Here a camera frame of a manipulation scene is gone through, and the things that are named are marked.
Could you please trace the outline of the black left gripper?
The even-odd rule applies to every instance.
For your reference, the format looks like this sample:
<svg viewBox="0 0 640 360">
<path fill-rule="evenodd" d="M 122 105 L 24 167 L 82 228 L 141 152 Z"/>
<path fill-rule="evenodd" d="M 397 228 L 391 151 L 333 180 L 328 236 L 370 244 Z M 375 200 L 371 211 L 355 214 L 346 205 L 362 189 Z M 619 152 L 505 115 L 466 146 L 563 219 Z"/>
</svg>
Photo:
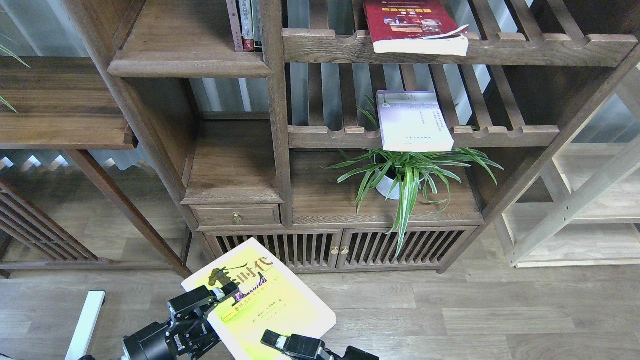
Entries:
<svg viewBox="0 0 640 360">
<path fill-rule="evenodd" d="M 208 314 L 239 291 L 236 283 L 229 282 L 212 290 L 201 285 L 174 297 L 167 302 L 170 319 L 123 338 L 122 360 L 177 360 L 181 356 L 198 360 L 221 342 Z"/>
</svg>

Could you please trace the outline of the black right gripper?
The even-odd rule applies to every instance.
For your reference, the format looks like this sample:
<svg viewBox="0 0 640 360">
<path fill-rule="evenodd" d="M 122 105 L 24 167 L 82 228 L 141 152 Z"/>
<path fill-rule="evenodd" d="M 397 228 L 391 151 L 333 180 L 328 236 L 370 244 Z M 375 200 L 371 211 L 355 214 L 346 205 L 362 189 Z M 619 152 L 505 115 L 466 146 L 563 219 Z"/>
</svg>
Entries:
<svg viewBox="0 0 640 360">
<path fill-rule="evenodd" d="M 265 330 L 261 344 L 279 351 L 294 360 L 379 360 L 380 358 L 359 348 L 348 346 L 344 355 L 334 353 L 325 342 L 313 337 L 293 333 L 280 335 Z"/>
</svg>

